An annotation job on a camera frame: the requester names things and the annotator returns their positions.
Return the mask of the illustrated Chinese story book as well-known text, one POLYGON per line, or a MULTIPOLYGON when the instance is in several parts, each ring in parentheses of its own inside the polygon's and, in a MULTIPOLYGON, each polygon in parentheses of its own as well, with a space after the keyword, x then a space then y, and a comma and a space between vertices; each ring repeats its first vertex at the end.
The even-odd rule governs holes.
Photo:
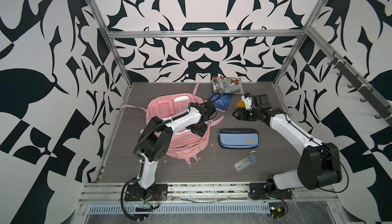
POLYGON ((213 77, 212 86, 216 93, 244 94, 242 79, 238 77, 213 77))

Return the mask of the blue pencil case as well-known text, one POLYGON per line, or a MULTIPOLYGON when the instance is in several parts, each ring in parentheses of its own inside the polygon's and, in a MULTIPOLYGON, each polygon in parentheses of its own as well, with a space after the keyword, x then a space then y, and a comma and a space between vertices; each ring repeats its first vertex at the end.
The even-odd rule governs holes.
POLYGON ((221 129, 218 133, 218 141, 225 149, 250 149, 260 144, 260 139, 255 129, 221 129))

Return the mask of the pink student backpack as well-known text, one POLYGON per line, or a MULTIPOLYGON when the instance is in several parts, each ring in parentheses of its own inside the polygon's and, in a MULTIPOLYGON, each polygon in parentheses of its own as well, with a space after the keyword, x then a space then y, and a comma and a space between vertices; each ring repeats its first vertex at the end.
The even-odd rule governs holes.
MULTIPOLYGON (((160 96, 153 99, 147 108, 140 106, 139 108, 146 113, 146 123, 149 123, 155 116, 168 118, 179 115, 186 111, 190 102, 202 103, 203 99, 197 96, 199 86, 200 84, 197 83, 192 93, 160 96)), ((175 133, 171 138, 166 154, 172 158, 184 159, 189 165, 193 164, 192 161, 197 163, 199 160, 197 154, 204 150, 209 143, 210 128, 219 124, 223 119, 224 117, 221 116, 217 120, 213 118, 207 120, 205 122, 207 129, 202 136, 195 134, 191 129, 182 129, 175 133)))

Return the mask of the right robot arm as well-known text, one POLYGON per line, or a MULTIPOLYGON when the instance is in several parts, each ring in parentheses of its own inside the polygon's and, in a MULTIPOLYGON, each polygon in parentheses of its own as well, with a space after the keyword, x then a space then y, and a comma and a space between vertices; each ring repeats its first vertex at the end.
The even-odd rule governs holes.
POLYGON ((266 192, 296 188, 324 190, 342 181, 346 169, 340 161, 339 149, 311 136, 293 122, 281 108, 271 106, 268 96, 246 93, 233 117, 240 121, 261 121, 282 135, 299 153, 295 170, 271 175, 265 182, 266 192))

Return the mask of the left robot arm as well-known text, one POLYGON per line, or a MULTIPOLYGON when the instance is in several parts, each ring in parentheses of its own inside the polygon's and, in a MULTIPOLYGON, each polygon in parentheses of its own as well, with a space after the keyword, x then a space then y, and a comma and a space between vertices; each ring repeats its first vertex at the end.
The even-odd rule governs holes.
POLYGON ((183 129, 203 136, 206 122, 216 113, 211 102, 190 103, 188 109, 168 118, 153 117, 137 141, 133 155, 141 159, 136 185, 147 190, 155 184, 155 173, 159 160, 167 153, 173 135, 183 129))

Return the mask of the blue Little Prince book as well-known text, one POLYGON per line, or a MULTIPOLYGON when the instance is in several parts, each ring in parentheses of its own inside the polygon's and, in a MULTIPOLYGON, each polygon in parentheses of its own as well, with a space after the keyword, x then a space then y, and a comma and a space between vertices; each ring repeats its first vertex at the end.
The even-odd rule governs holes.
POLYGON ((208 101, 213 103, 218 111, 226 112, 232 97, 233 94, 213 92, 211 96, 208 98, 208 101))

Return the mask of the small yellow notebook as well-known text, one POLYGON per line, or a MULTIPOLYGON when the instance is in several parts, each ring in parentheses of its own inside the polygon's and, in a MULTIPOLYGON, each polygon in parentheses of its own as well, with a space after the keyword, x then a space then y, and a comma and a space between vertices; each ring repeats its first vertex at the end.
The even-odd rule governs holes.
POLYGON ((236 108, 246 108, 245 102, 240 100, 236 105, 236 108))

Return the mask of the clear plastic ruler box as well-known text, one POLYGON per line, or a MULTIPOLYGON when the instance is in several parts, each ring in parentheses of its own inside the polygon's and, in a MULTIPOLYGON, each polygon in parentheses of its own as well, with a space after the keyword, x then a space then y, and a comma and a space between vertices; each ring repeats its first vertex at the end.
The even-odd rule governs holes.
POLYGON ((239 161, 234 163, 234 167, 237 171, 241 171, 246 167, 254 164, 257 161, 256 157, 251 153, 248 156, 240 159, 239 161))

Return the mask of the small green circuit board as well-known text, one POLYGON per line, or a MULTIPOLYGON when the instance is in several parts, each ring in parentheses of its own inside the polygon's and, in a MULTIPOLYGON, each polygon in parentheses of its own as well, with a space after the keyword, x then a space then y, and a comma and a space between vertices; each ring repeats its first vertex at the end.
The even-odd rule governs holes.
POLYGON ((270 218, 278 220, 288 214, 288 206, 286 204, 274 205, 271 203, 269 205, 269 211, 270 218))

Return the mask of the grey hook rack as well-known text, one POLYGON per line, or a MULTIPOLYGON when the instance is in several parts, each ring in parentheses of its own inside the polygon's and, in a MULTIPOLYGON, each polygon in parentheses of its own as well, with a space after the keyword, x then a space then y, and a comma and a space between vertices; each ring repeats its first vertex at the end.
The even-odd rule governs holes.
POLYGON ((392 126, 392 104, 384 98, 376 88, 370 84, 351 64, 344 58, 340 58, 336 55, 336 52, 327 54, 331 60, 328 66, 334 66, 339 72, 337 73, 337 81, 335 84, 335 91, 338 95, 339 82, 344 77, 349 84, 348 89, 357 91, 361 94, 363 99, 360 99, 362 103, 369 103, 373 109, 378 113, 375 115, 376 119, 385 120, 390 127, 392 126))

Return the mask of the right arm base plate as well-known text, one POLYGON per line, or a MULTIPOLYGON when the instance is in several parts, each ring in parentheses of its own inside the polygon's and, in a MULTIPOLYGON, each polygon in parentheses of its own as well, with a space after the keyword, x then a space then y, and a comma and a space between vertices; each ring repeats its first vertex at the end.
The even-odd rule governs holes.
POLYGON ((293 198, 293 193, 290 189, 274 189, 270 186, 270 183, 250 183, 249 188, 249 198, 254 200, 290 200, 293 198))

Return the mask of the aluminium frame crossbar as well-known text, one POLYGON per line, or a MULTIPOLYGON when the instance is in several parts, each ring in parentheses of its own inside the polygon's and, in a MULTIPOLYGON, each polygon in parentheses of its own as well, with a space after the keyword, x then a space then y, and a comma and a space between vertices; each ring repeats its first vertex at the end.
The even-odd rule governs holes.
POLYGON ((214 38, 214 37, 298 37, 300 29, 289 30, 176 30, 176 31, 107 31, 111 39, 125 38, 214 38))

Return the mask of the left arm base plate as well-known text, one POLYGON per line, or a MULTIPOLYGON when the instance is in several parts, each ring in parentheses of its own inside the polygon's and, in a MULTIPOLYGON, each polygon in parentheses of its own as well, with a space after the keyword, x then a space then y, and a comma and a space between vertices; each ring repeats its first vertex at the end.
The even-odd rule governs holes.
POLYGON ((168 192, 167 184, 153 184, 148 189, 142 188, 138 183, 136 185, 129 184, 125 191, 124 200, 126 202, 138 200, 160 200, 166 197, 168 192))

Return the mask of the aluminium front rail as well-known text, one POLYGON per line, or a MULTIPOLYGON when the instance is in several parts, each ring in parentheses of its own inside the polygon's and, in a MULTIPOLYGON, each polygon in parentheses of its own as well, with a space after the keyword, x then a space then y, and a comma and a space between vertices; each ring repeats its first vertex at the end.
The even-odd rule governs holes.
MULTIPOLYGON (((124 183, 89 183, 86 184, 77 201, 77 204, 119 204, 120 192, 124 183)), ((231 203, 252 202, 249 197, 250 182, 190 182, 190 183, 167 183, 167 191, 159 197, 160 205, 168 203, 231 203)), ((305 188, 290 191, 292 198, 275 198, 276 194, 270 194, 262 202, 285 203, 299 202, 337 202, 336 194, 322 190, 307 190, 305 188)))

